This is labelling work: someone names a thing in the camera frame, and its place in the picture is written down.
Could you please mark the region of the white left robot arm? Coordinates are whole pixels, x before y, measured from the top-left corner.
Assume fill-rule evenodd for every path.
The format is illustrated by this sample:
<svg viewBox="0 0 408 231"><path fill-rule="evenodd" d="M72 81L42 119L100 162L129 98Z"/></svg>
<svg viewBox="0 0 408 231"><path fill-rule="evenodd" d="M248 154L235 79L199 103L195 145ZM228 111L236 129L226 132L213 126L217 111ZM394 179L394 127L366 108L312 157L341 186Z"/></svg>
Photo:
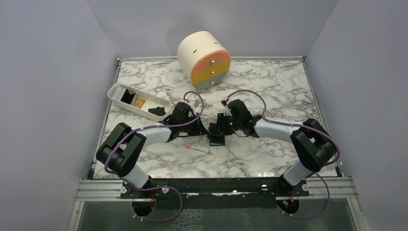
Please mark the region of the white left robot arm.
<svg viewBox="0 0 408 231"><path fill-rule="evenodd" d="M208 131L198 115L190 105L177 103L170 115L149 129L137 128L134 132L129 125L121 122L99 147L96 159L132 184L138 197L146 197L151 193L151 184L148 182L150 176L137 165L141 151L155 143L170 142L181 137L181 133L186 133L187 137L207 135Z"/></svg>

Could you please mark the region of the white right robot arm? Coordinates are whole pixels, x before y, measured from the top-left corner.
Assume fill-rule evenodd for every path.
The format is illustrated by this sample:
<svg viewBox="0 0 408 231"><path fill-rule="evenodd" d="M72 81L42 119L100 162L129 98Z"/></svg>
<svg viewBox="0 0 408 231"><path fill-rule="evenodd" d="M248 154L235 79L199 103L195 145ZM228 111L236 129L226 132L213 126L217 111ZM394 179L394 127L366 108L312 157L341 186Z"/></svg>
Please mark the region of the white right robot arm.
<svg viewBox="0 0 408 231"><path fill-rule="evenodd" d="M285 196L296 191L297 185L313 173L318 173L337 153L334 142L321 124L308 119L301 124L270 122L261 115L252 115L241 100L223 101L225 111L217 114L217 121L209 124L211 146L225 145L225 136L241 131L246 137L272 138L291 143L298 160L281 176L278 191Z"/></svg>

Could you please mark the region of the black card holder wallet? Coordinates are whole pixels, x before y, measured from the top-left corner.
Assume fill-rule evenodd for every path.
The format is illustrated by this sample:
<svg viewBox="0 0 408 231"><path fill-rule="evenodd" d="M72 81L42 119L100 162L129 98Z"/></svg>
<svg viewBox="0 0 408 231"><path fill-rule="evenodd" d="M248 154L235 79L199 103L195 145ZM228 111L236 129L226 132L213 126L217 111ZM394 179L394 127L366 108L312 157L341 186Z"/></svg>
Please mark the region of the black card holder wallet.
<svg viewBox="0 0 408 231"><path fill-rule="evenodd" d="M224 146L225 145L225 136L223 135L209 135L209 145L210 146Z"/></svg>

